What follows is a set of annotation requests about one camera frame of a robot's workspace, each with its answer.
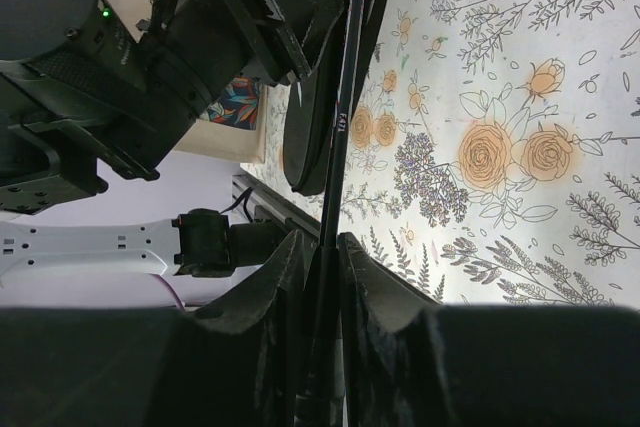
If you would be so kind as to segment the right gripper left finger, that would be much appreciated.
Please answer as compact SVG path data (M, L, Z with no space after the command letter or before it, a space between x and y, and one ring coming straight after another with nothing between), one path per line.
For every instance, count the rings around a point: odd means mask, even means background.
M289 426L303 237L192 312L5 309L5 426Z

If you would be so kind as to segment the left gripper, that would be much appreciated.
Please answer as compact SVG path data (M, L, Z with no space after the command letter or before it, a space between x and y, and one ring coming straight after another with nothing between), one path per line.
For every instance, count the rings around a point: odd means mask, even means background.
M343 0L153 0L153 118L195 120L209 104L198 106L196 93L216 94L238 76L276 77L281 85L307 80L343 9Z

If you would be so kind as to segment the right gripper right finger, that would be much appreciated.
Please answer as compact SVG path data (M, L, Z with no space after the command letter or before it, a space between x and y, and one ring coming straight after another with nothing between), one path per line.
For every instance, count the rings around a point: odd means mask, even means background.
M353 426L635 426L639 317L440 305L338 240Z

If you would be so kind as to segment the badminton racket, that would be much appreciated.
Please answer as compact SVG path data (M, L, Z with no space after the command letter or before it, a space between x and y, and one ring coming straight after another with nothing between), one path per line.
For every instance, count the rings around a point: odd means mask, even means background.
M340 426L343 420L345 387L340 357L337 237L364 4L365 0L349 0L346 17L320 236L303 295L303 353L293 411L295 426Z

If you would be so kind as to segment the black racket cover bag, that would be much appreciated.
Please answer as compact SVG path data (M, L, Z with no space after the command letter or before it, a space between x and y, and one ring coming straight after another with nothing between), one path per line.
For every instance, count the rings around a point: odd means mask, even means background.
M364 0L355 97L362 92L374 56L386 4L387 0ZM314 73L290 89L283 133L283 170L291 190L303 196L318 195L325 188L345 22L346 16L342 15L332 30Z

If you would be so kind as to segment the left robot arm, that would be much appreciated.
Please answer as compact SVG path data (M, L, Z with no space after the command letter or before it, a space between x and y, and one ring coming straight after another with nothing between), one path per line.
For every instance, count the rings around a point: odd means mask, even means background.
M1 0L1 208L34 216L218 155L263 86L307 80L343 0Z

